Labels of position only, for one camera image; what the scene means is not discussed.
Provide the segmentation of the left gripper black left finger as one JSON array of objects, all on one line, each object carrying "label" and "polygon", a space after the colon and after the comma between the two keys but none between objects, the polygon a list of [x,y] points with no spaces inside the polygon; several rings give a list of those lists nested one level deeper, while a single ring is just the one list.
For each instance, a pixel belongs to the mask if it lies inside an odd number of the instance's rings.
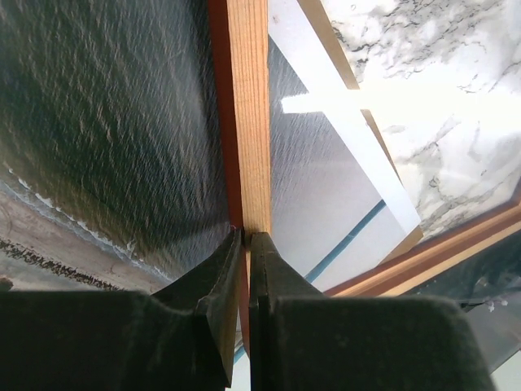
[{"label": "left gripper black left finger", "polygon": [[243,233],[158,292],[4,292],[4,390],[230,386]]}]

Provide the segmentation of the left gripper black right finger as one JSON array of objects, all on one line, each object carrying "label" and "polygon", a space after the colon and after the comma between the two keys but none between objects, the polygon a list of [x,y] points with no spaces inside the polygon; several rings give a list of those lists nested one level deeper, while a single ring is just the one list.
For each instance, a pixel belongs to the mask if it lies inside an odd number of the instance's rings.
[{"label": "left gripper black right finger", "polygon": [[255,390],[491,390],[464,313],[432,297],[327,297],[251,241],[250,368]]}]

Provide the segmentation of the orange wooden picture frame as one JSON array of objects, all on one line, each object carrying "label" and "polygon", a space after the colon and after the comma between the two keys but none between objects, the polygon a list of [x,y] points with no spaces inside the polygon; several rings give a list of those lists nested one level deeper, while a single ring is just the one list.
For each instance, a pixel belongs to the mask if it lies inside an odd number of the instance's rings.
[{"label": "orange wooden picture frame", "polygon": [[[250,351],[248,316],[252,234],[271,230],[268,93],[268,3],[210,1],[221,145],[230,223],[243,233],[239,313],[243,352]],[[335,297],[397,296],[520,230],[520,195],[432,244],[414,249],[409,234],[373,270],[328,290]]]}]

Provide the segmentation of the landscape photo print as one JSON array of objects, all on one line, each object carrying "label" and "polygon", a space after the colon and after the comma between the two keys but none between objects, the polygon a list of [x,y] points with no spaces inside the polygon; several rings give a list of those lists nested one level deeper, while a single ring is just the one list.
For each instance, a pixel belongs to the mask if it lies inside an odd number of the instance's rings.
[{"label": "landscape photo print", "polygon": [[208,2],[2,2],[1,245],[30,281],[154,291],[236,228]]}]

